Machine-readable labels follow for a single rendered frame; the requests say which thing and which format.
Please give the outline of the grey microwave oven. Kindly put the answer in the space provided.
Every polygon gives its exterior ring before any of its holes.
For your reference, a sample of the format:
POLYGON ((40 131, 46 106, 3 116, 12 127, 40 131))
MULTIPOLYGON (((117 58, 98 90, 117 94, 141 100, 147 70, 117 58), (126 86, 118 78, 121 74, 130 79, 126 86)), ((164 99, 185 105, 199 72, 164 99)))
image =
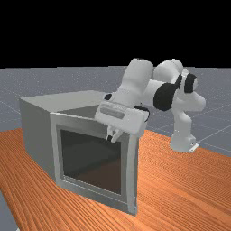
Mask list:
POLYGON ((104 95, 87 90, 19 99, 25 150, 53 180, 56 179, 50 113, 75 110, 77 116, 93 118, 104 95))

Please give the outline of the grey microwave door with window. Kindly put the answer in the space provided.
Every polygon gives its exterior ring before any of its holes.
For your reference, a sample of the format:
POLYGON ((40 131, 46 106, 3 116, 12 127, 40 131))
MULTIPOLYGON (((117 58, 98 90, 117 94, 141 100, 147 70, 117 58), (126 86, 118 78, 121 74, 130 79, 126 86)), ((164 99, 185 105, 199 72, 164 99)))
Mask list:
POLYGON ((111 143, 106 132, 89 117, 51 114, 56 183, 134 216, 139 140, 124 133, 111 143))

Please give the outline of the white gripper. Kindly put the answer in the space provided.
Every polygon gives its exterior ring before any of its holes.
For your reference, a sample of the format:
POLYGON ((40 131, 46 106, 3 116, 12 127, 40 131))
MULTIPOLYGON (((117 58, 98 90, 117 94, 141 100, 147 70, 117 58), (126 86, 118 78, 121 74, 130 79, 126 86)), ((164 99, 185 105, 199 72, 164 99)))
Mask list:
POLYGON ((122 133, 141 137, 147 124, 147 110, 130 108, 109 101, 102 101, 95 120, 107 126, 108 141, 115 143, 122 133))

